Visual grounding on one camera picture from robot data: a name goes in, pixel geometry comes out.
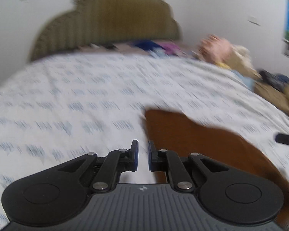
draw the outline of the white bed sheet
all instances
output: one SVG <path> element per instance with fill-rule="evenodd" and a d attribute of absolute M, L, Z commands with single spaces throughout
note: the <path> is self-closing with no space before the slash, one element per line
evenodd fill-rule
<path fill-rule="evenodd" d="M 87 152 L 105 156 L 139 140 L 138 171 L 122 182 L 154 183 L 148 170 L 145 106 L 174 109 L 204 125 L 235 131 L 289 179 L 289 117 L 229 70 L 203 62 L 120 54 L 57 55 L 37 61 L 0 88 L 1 206 L 14 180 Z"/>

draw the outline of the magenta cloth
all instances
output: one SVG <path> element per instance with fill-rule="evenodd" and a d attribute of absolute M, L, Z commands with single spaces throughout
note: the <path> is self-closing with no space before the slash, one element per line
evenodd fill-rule
<path fill-rule="evenodd" d="M 163 47 L 165 50 L 166 50 L 166 54 L 167 55 L 174 55 L 175 54 L 175 51 L 177 49 L 180 49 L 180 47 L 174 43 L 169 43 L 169 42 L 161 42 L 161 43 L 158 43 L 161 47 Z"/>

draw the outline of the tufted headboard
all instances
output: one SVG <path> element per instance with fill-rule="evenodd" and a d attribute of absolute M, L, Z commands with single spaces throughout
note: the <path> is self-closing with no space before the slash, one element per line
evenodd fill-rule
<path fill-rule="evenodd" d="M 78 0 L 74 11 L 42 30 L 30 60 L 90 43 L 178 38 L 178 24 L 162 0 Z"/>

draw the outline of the brown garment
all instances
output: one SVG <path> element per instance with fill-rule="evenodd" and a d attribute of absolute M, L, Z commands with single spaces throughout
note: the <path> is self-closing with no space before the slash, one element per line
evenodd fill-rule
<path fill-rule="evenodd" d="M 145 112 L 147 135 L 157 149 L 176 151 L 187 157 L 191 152 L 264 177 L 277 184 L 284 193 L 284 206 L 277 223 L 289 219 L 289 182 L 261 151 L 241 136 L 228 130 L 199 125 L 184 114 L 163 110 Z"/>

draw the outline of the white wall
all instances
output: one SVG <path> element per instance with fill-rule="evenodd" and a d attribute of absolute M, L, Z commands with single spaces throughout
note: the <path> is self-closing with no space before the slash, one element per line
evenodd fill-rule
<path fill-rule="evenodd" d="M 21 69 L 42 26 L 72 0 L 0 0 L 0 84 Z"/>
<path fill-rule="evenodd" d="M 287 0 L 188 0 L 184 40 L 199 44 L 207 34 L 247 47 L 256 68 L 289 76 L 289 58 L 283 55 Z M 247 21 L 256 17 L 261 26 Z"/>

